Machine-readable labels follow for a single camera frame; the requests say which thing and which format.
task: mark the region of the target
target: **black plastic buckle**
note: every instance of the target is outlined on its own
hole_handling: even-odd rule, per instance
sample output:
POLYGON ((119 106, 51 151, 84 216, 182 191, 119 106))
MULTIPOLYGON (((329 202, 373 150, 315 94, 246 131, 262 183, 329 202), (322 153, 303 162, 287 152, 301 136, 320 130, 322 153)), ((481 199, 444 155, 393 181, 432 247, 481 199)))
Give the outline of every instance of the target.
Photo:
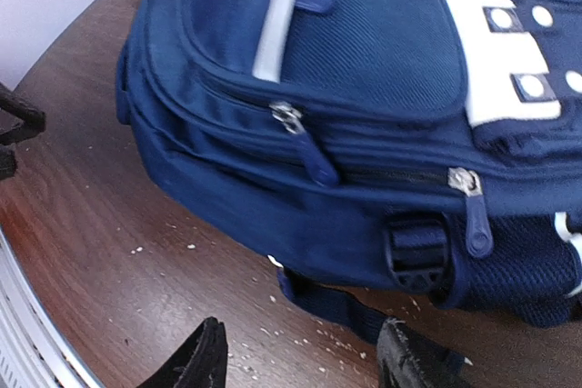
POLYGON ((389 217, 384 235, 388 270, 401 291, 425 294, 440 287, 450 264, 448 224, 442 214, 389 217))

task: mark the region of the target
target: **navy blue backpack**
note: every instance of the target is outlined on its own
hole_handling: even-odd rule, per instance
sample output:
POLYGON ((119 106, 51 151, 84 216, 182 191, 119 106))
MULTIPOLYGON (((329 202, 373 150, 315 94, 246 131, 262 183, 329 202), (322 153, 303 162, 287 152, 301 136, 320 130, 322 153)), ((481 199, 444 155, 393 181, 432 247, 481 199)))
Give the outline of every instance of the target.
POLYGON ((322 284, 576 319, 582 0, 143 0, 117 115, 151 178, 281 266, 287 297, 374 343, 322 284))

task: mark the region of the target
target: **strap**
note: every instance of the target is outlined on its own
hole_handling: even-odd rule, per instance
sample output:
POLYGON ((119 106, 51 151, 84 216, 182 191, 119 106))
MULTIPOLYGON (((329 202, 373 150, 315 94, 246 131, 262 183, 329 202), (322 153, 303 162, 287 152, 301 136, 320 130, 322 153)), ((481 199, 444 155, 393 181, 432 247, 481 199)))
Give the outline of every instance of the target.
POLYGON ((425 338, 396 318, 387 319, 377 345, 380 388, 468 388, 439 361, 425 338))
MULTIPOLYGON (((385 314, 365 306, 350 293, 318 285, 287 269, 279 269, 277 279, 285 297, 304 311, 345 326, 367 343, 376 344, 378 341, 382 326, 388 320, 385 314)), ((451 373, 460 372, 464 356, 417 333, 415 335, 451 373)))
POLYGON ((138 388, 225 388, 227 355, 225 326, 207 318, 138 388))

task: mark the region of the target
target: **metal zipper slider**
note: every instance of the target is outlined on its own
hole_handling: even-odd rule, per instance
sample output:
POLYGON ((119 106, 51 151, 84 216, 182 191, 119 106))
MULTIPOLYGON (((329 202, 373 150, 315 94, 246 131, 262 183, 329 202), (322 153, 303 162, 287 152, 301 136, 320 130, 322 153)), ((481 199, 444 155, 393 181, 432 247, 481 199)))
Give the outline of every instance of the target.
POLYGON ((448 185, 463 192, 467 209, 467 251, 474 258, 485 258, 493 252, 493 235, 487 217, 485 196, 479 175, 464 168, 448 170, 448 185))
POLYGON ((273 117, 292 135, 296 149, 309 176, 323 186, 339 184, 336 168, 321 152, 311 134, 301 123, 303 115, 287 102, 270 105, 273 117))

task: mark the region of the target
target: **wooden table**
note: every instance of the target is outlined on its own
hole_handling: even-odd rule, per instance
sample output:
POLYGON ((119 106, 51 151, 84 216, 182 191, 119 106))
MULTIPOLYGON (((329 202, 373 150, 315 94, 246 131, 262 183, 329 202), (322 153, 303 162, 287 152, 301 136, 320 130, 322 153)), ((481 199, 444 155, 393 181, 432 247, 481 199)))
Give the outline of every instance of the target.
MULTIPOLYGON (((147 178, 115 119, 115 62, 138 2, 97 0, 16 90, 46 110, 48 129, 17 147, 0 223, 47 311, 108 388, 137 385, 210 315, 226 322, 229 387, 376 386, 372 347, 286 303, 267 260, 147 178)), ((359 295, 465 353, 476 387, 582 384, 577 325, 542 331, 398 293, 359 295)))

